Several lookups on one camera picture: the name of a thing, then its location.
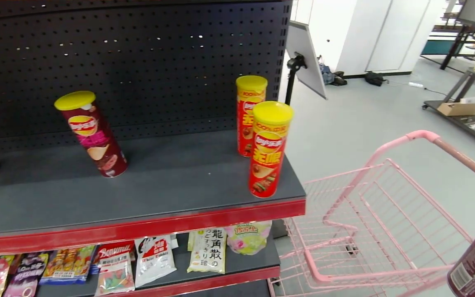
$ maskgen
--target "cable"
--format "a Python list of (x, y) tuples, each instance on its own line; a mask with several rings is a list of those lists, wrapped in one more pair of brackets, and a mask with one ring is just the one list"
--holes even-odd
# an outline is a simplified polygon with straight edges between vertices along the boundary
[(428, 89), (428, 88), (424, 88), (424, 89), (427, 90), (427, 91), (430, 91), (430, 92), (437, 93), (437, 94), (441, 94), (441, 95), (445, 95), (445, 96), (447, 95), (447, 94), (445, 94), (445, 93), (441, 93), (441, 92), (437, 92), (437, 91), (434, 91), (434, 90), (430, 90), (430, 89)]

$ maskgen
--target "black bag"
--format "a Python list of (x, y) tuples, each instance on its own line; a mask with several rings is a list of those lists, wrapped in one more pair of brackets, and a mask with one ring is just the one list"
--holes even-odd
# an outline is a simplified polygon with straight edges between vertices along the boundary
[(382, 86), (382, 83), (386, 81), (386, 79), (384, 79), (384, 76), (382, 74), (374, 73), (373, 71), (366, 73), (366, 76), (364, 76), (364, 79), (371, 85), (375, 85), (377, 87)]

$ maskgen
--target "white snack bag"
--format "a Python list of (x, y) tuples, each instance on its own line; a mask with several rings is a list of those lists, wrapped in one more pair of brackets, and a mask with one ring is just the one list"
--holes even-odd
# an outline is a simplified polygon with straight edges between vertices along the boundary
[(170, 235), (135, 239), (137, 274), (135, 287), (153, 282), (177, 270)]

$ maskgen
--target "green snack bag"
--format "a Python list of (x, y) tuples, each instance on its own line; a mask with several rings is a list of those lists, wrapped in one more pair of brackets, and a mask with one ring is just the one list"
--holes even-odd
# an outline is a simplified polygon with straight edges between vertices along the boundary
[(243, 255), (256, 255), (266, 247), (272, 221), (237, 224), (225, 227), (227, 244), (233, 252)]

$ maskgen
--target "wire basket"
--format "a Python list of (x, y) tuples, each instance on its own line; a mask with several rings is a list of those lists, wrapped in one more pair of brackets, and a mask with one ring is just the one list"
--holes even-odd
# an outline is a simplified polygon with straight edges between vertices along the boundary
[(373, 164), (418, 137), (475, 171), (437, 135), (417, 131), (385, 144), (361, 169), (306, 183), (305, 216), (285, 219), (294, 250), (281, 257), (289, 267), (281, 278), (269, 281), (272, 296), (364, 289), (356, 296), (405, 297), (445, 282), (472, 238), (392, 160)]

